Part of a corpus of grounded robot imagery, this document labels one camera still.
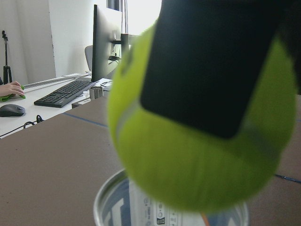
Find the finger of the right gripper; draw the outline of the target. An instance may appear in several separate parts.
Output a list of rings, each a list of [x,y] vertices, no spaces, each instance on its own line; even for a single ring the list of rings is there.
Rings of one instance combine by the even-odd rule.
[[[293,62],[297,90],[301,91],[301,1],[294,0],[285,9],[280,25],[280,37]]]
[[[280,18],[281,0],[165,0],[142,107],[200,131],[238,132]]]

